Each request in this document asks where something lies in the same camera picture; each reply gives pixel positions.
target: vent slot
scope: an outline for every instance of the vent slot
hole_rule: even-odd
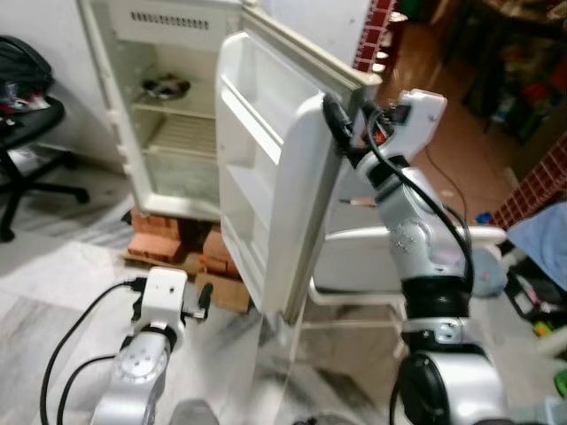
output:
[[[194,19],[173,15],[162,15],[160,13],[146,13],[130,11],[130,18],[135,22],[148,22],[151,24],[169,25],[173,27],[186,27],[209,30],[209,21],[205,19]]]

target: red tile wall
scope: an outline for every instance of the red tile wall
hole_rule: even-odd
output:
[[[370,0],[369,12],[362,29],[353,68],[364,73],[371,70],[380,40],[388,27],[388,16],[395,4],[396,0]]]
[[[508,229],[567,195],[567,133],[493,213],[491,223]]]

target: refrigerator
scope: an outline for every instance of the refrigerator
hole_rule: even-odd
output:
[[[219,221],[256,307],[293,321],[341,163],[322,97],[354,116],[379,77],[253,3],[79,1],[137,207]],[[185,97],[144,94],[142,80],[166,73],[190,81]]]

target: blue cloth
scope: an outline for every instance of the blue cloth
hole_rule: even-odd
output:
[[[508,239],[567,290],[567,202],[520,221],[508,230]]]

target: black bag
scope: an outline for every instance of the black bag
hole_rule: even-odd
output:
[[[6,97],[45,94],[51,84],[51,66],[37,51],[16,37],[0,35],[0,102]]]

